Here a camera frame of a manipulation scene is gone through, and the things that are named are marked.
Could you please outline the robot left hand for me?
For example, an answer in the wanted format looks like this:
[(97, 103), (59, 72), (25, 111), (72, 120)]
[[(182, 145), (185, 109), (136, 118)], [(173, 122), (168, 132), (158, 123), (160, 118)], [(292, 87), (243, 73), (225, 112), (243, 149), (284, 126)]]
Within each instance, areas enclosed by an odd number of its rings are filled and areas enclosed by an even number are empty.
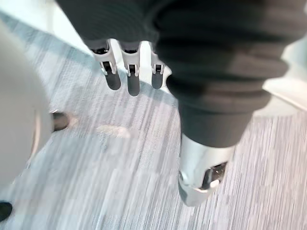
[(307, 32), (304, 0), (60, 0), (59, 7), (101, 62), (109, 87), (107, 40), (120, 43), (131, 95), (139, 93), (136, 53), (153, 49), (152, 67), (166, 79), (181, 122), (178, 189), (199, 206), (224, 177), (234, 146), (271, 94), (266, 80), (283, 76), (281, 56)]

